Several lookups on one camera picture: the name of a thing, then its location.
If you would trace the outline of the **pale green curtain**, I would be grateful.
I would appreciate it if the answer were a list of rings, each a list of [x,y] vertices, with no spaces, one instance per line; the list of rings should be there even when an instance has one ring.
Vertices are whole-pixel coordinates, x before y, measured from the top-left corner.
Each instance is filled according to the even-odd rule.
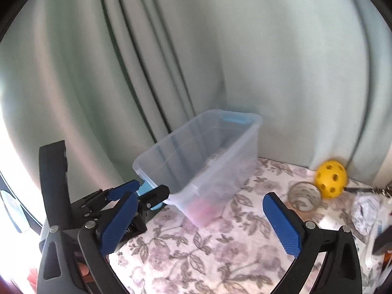
[[[372,0],[1,0],[1,173],[38,220],[38,150],[77,199],[212,108],[264,119],[259,154],[391,182],[391,22]]]

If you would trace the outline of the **white paper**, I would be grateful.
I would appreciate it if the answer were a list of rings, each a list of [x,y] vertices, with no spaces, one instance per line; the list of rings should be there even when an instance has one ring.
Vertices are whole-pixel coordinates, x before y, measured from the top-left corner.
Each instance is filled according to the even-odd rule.
[[[376,222],[380,209],[380,198],[372,193],[357,193],[351,209],[351,219],[355,229],[367,236]]]

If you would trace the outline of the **clear tape roll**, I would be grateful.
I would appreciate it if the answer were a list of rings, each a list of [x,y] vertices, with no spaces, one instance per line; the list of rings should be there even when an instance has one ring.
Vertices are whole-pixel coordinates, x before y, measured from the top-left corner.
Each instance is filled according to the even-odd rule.
[[[290,187],[288,202],[298,211],[311,212],[322,203],[322,195],[314,184],[302,181]]]

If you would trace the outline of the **yellow perforated plastic ball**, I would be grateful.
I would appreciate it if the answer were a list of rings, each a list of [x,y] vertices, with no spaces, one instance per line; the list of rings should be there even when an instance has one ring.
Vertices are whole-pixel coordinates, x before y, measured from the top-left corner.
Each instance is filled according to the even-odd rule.
[[[322,163],[316,171],[315,186],[324,199],[338,197],[347,183],[347,171],[338,161],[328,160]]]

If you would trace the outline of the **black beaded headband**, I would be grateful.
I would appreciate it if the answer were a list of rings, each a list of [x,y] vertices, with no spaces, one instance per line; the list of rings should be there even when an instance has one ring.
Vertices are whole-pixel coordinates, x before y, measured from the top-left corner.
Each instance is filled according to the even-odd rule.
[[[382,195],[386,198],[392,197],[392,187],[391,184],[387,184],[386,186],[374,186],[373,193],[376,195]]]

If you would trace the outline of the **clear plastic storage bin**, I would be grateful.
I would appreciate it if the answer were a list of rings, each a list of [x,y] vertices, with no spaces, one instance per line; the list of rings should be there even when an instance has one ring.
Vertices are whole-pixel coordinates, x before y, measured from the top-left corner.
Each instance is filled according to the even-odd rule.
[[[203,228],[255,172],[261,125],[255,113],[207,110],[139,155],[133,170],[151,188],[167,186],[164,203]]]

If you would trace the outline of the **floral table cloth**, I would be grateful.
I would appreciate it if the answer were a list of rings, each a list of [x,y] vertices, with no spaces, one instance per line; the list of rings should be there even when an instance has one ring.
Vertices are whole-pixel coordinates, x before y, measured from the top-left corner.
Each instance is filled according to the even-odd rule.
[[[110,256],[130,293],[270,293],[292,263],[262,211],[266,193],[286,199],[289,188],[311,182],[304,167],[259,159],[224,211],[205,228],[166,206],[147,232]]]

